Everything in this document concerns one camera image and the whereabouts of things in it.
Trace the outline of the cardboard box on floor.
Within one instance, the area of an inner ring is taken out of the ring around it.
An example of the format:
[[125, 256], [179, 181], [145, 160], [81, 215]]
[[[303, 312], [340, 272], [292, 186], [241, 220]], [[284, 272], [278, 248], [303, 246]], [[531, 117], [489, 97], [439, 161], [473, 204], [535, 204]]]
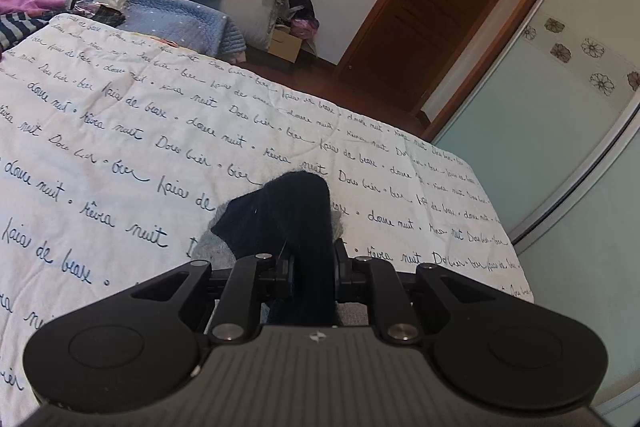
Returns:
[[280, 60], [294, 64], [302, 45], [302, 39], [282, 29], [275, 29], [271, 36], [268, 53], [280, 58]]

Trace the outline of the light blue quilted blanket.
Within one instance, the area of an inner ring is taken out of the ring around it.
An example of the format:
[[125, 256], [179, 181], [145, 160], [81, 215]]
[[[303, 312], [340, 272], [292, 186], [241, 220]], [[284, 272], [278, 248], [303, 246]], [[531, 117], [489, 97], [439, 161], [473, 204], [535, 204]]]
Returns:
[[60, 35], [70, 35], [92, 50], [104, 50], [123, 56], [118, 47], [130, 46], [136, 51], [149, 49], [153, 39], [158, 46], [186, 49], [221, 60], [243, 56], [246, 44], [230, 17], [208, 8], [202, 2], [189, 0], [128, 0], [126, 20], [117, 27], [72, 14], [65, 8], [48, 11], [46, 26], [29, 37], [38, 41], [44, 28], [51, 27]]

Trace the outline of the frosted glass sliding wardrobe door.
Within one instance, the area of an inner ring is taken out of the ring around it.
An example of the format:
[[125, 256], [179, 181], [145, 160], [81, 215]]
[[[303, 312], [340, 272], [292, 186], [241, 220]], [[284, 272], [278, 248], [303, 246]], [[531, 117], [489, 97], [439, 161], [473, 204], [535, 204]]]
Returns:
[[538, 0], [437, 135], [484, 186], [537, 303], [608, 349], [597, 396], [639, 392], [639, 0]]

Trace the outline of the grey and navy knit sweater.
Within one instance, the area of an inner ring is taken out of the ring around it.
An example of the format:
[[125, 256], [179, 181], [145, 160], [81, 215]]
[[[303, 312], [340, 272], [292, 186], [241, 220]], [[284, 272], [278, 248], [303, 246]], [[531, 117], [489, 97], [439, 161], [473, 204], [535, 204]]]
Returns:
[[337, 301], [335, 242], [342, 231], [326, 180], [290, 171], [219, 206], [191, 257], [222, 270], [243, 258], [286, 254], [290, 275], [284, 291], [265, 299], [269, 324], [363, 326], [365, 306]]

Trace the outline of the white quilt with script print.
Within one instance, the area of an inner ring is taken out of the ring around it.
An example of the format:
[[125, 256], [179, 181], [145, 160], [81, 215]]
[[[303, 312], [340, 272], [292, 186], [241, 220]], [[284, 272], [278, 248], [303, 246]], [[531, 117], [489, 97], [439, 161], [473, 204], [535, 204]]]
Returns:
[[404, 130], [70, 14], [4, 51], [2, 424], [36, 408], [33, 333], [182, 265], [224, 202], [293, 170], [329, 185], [349, 254], [532, 298], [473, 169]]

